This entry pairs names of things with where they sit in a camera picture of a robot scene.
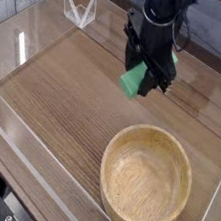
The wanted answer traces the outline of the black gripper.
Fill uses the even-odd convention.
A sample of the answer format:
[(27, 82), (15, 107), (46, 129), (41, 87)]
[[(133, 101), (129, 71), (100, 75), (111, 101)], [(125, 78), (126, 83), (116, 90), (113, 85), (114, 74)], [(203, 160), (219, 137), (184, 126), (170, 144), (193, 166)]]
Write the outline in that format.
[[(127, 36), (124, 60), (126, 71), (143, 62), (143, 53), (160, 65), (168, 62), (170, 53), (173, 52), (176, 33), (174, 23), (157, 23), (136, 9), (128, 11), (127, 18), (128, 22), (123, 28)], [(138, 88), (138, 94), (145, 97), (157, 88), (156, 82), (156, 74), (152, 69), (147, 69)]]

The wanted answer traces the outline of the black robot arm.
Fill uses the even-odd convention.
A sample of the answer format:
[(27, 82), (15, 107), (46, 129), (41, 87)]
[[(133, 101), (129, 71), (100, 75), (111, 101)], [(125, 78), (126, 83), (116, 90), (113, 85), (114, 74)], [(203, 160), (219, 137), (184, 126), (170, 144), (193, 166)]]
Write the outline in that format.
[(176, 52), (190, 40), (188, 8), (197, 0), (145, 0), (142, 11), (130, 9), (124, 32), (126, 73), (119, 84), (129, 98), (154, 89), (165, 93), (176, 77)]

